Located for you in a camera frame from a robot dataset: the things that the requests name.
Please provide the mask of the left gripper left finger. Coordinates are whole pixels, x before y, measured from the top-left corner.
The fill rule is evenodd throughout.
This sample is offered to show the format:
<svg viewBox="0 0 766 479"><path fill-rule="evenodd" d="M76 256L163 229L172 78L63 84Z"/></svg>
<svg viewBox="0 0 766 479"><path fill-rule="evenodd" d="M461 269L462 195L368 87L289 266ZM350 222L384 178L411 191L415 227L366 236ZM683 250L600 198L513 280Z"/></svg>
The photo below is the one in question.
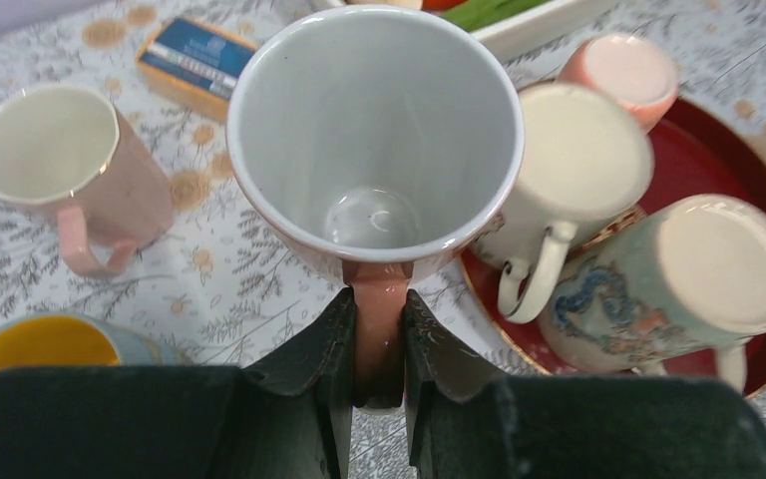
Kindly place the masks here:
<svg viewBox="0 0 766 479"><path fill-rule="evenodd" d="M351 289L248 367L0 372L0 478L343 478Z"/></svg>

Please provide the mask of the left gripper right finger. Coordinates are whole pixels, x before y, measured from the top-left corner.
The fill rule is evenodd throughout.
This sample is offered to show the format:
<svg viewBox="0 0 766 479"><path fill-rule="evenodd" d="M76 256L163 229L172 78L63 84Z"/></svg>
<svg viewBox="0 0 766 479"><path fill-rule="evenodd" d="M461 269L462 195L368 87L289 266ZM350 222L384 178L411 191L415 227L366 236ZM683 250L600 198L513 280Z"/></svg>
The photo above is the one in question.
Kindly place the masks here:
<svg viewBox="0 0 766 479"><path fill-rule="evenodd" d="M403 310L409 460L422 478L766 478L766 427L698 376L513 375Z"/></svg>

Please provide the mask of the blue glazed mug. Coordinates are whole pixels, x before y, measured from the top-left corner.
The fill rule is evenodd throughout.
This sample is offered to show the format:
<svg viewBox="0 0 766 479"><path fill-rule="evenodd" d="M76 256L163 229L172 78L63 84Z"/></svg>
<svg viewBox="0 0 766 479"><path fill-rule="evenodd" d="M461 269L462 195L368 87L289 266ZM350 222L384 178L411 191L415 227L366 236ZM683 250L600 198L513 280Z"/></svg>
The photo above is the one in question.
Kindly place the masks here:
<svg viewBox="0 0 766 479"><path fill-rule="evenodd" d="M23 366L184 365L179 349L80 314L33 314L0 326L0 370Z"/></svg>

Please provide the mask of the cream mug blue dragon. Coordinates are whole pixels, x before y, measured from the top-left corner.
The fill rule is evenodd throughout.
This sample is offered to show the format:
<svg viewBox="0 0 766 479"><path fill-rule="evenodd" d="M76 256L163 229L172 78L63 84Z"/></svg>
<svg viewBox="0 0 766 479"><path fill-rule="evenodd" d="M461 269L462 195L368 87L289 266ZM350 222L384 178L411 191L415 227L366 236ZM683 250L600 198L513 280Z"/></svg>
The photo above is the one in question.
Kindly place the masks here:
<svg viewBox="0 0 766 479"><path fill-rule="evenodd" d="M766 214L737 198L682 199L569 261L537 320L575 369L637 368L703 349L734 389L766 333Z"/></svg>

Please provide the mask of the pink square mug front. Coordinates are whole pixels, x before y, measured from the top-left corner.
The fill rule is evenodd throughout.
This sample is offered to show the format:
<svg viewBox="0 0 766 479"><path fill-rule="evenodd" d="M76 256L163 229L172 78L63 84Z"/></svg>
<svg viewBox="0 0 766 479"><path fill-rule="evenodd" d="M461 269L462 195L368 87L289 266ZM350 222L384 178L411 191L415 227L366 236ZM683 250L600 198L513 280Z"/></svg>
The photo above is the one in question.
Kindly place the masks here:
<svg viewBox="0 0 766 479"><path fill-rule="evenodd" d="M488 224L522 166L523 113L504 68L429 13L324 10L282 29L243 68L226 142L273 232L353 290L353 404L398 407L410 284Z"/></svg>

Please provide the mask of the pink faceted mug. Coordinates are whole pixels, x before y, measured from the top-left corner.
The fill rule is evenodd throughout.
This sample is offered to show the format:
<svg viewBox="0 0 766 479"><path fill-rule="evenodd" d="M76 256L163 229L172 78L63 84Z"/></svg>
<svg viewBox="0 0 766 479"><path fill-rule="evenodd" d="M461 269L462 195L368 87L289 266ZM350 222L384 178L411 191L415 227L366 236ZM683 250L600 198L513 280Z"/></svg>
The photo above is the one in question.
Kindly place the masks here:
<svg viewBox="0 0 766 479"><path fill-rule="evenodd" d="M0 202L57 227L76 274L121 274L136 250L174 223L171 184L100 93L49 83L0 105Z"/></svg>

